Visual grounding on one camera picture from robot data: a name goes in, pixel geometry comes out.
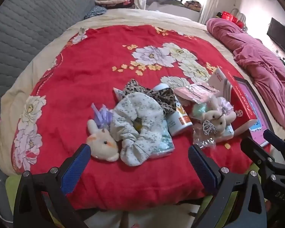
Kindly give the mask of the white bunny plush purple bow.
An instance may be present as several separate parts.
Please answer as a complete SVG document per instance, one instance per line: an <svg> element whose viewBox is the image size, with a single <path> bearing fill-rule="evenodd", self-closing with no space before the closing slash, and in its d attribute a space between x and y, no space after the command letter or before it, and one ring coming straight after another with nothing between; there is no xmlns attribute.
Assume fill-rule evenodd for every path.
<svg viewBox="0 0 285 228"><path fill-rule="evenodd" d="M86 139L91 156L98 160L115 162L119 159L119 147L109 132L113 113L104 104L101 109L97 109L92 103L91 108L94 118L87 121L89 137Z"/></svg>

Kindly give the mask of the green tissue pack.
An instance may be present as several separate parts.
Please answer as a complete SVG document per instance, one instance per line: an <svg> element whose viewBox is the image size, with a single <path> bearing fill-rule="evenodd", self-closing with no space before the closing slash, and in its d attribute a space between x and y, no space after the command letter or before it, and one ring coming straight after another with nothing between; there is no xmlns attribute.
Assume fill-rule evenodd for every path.
<svg viewBox="0 0 285 228"><path fill-rule="evenodd" d="M174 151L175 147L172 141L172 137L167 129L163 128L163 133L161 135L161 141L159 145L153 150L150 158L162 158L170 155Z"/></svg>

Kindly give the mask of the beige bear plush pink bow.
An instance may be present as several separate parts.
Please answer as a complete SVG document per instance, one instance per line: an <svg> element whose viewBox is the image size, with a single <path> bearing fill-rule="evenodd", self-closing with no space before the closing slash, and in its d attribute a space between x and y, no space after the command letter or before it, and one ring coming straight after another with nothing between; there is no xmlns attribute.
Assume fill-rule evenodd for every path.
<svg viewBox="0 0 285 228"><path fill-rule="evenodd" d="M201 115L201 121L208 121L211 127L211 134L216 137L222 136L229 126L236 119L236 113L229 101L223 97L212 96L206 105L206 111Z"/></svg>

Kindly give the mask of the leopard print scrunchie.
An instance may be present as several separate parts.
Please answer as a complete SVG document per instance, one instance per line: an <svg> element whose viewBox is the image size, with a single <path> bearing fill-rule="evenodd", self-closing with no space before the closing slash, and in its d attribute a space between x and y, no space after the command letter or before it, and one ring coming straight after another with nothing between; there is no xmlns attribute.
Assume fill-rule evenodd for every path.
<svg viewBox="0 0 285 228"><path fill-rule="evenodd" d="M176 97L170 87L158 91L141 86L135 79L131 79L122 90L122 97L131 93L143 93L158 102L166 116L173 114L177 109Z"/></svg>

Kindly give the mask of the pale floral fabric scrunchie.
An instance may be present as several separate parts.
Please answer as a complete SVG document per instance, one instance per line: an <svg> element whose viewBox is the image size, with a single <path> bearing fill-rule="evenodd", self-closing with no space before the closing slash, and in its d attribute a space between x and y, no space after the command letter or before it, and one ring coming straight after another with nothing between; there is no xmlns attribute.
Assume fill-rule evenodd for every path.
<svg viewBox="0 0 285 228"><path fill-rule="evenodd" d="M112 113L109 131L121 143L122 162L131 167L141 165L161 141L163 109L152 97L135 92L126 95Z"/></svg>

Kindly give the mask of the pink quilted duvet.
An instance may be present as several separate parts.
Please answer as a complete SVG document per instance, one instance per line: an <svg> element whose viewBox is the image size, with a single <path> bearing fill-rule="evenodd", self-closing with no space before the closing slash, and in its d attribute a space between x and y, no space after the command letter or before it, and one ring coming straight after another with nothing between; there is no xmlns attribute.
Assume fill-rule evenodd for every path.
<svg viewBox="0 0 285 228"><path fill-rule="evenodd" d="M285 129L285 66L259 40L236 24L219 18L206 22L207 31L234 55L234 61L253 80L277 123Z"/></svg>

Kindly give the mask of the white vitamin bottle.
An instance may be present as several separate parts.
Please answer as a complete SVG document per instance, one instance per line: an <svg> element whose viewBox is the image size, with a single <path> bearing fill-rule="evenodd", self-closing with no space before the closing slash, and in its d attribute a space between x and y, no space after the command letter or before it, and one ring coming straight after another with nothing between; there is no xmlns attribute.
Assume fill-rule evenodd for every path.
<svg viewBox="0 0 285 228"><path fill-rule="evenodd" d="M153 90L158 91L160 89L167 88L167 87L169 87L167 84L160 83L157 86L155 86ZM168 116L165 115L168 131L171 136L176 136L184 132L187 128L192 126L192 122L189 116L187 115L186 111L182 107L177 97L176 97L176 104L177 104L176 111L171 115L168 115Z"/></svg>

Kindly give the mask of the red floral blanket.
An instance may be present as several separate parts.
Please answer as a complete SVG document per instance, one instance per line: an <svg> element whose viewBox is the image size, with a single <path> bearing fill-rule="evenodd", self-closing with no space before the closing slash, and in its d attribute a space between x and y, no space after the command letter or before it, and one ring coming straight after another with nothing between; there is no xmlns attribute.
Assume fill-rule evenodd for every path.
<svg viewBox="0 0 285 228"><path fill-rule="evenodd" d="M92 105L113 112L109 129L119 158L90 158L68 195L75 209L131 210L175 204L206 195L187 151L192 130L173 138L174 151L150 158L163 133L163 110L155 97L132 91L118 101L113 89L130 80L144 88L173 80L183 85L207 81L216 68L240 72L209 42L151 25L109 26L76 34L37 82L20 113L12 144L12 166L43 173L70 157L89 136Z"/></svg>

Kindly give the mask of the red tissue box pack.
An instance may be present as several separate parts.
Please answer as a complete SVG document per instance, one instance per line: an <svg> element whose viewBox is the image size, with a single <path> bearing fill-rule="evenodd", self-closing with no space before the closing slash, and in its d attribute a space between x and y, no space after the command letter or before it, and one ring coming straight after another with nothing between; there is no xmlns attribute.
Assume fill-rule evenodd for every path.
<svg viewBox="0 0 285 228"><path fill-rule="evenodd" d="M218 67L207 82L233 106L236 119L231 125L235 136L241 135L257 122L247 97L229 71Z"/></svg>

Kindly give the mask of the beige bed sheet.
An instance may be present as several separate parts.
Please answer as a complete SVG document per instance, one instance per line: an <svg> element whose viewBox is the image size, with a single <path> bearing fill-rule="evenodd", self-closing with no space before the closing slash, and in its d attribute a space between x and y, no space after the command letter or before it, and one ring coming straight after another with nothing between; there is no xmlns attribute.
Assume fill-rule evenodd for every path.
<svg viewBox="0 0 285 228"><path fill-rule="evenodd" d="M16 69L20 71L19 73L11 72L16 77L9 77L11 84L0 97L0 170L4 174L11 176L16 173L11 158L12 137L16 131L16 123L22 113L25 101L41 76L52 67L54 58L80 28L98 29L114 25L152 25L202 38L216 47L224 58L243 75L244 79L249 83L252 82L248 74L234 61L232 53L222 43L213 38L207 31L206 26L185 17L149 10L115 9L104 15L71 24L70 27L62 30L57 36L48 40L45 45L34 52L32 59L26 65L16 65Z"/></svg>

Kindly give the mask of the red gift bags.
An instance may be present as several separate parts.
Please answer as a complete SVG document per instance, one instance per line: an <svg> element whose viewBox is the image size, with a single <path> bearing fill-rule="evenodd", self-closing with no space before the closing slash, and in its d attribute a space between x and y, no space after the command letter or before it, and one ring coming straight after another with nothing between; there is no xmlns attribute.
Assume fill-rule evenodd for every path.
<svg viewBox="0 0 285 228"><path fill-rule="evenodd" d="M225 20L228 20L230 22L233 22L234 24L236 24L239 28L241 29L244 29L244 22L240 21L237 17L235 17L234 15L226 12L226 11L223 11L223 12L218 12L216 14L216 17L217 18L221 18L221 19L225 19Z"/></svg>

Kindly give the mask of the white window curtain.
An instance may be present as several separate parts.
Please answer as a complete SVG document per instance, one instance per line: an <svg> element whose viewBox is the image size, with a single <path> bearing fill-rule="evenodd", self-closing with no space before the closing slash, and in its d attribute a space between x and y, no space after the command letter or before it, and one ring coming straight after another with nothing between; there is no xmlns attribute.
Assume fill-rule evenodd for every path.
<svg viewBox="0 0 285 228"><path fill-rule="evenodd" d="M219 0L206 0L205 4L201 9L201 15L199 18L200 24L206 24L206 22L212 18L215 14Z"/></svg>

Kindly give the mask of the grey quilted headboard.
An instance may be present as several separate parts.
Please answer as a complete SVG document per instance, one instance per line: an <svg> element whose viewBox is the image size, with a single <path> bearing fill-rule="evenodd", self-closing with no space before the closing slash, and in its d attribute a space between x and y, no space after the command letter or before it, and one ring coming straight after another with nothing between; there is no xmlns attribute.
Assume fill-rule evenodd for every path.
<svg viewBox="0 0 285 228"><path fill-rule="evenodd" d="M0 101L31 60L82 21L94 4L94 0L4 0L0 6Z"/></svg>

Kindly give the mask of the clothes on window bench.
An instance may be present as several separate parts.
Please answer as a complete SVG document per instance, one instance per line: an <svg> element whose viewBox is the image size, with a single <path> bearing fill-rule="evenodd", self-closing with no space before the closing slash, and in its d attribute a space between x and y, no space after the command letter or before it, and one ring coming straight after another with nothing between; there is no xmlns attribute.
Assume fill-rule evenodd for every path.
<svg viewBox="0 0 285 228"><path fill-rule="evenodd" d="M146 6L150 6L152 3L158 3L160 5L175 5L180 7L186 7L196 12L200 12L202 5L196 0L190 0L183 3L178 0L146 0Z"/></svg>

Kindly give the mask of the wall mounted black television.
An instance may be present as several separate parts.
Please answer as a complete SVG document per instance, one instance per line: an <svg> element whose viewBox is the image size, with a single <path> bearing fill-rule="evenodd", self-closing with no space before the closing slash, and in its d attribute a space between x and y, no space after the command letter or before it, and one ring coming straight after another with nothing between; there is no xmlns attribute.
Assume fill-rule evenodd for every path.
<svg viewBox="0 0 285 228"><path fill-rule="evenodd" d="M269 38L285 52L285 26L271 18L267 31Z"/></svg>

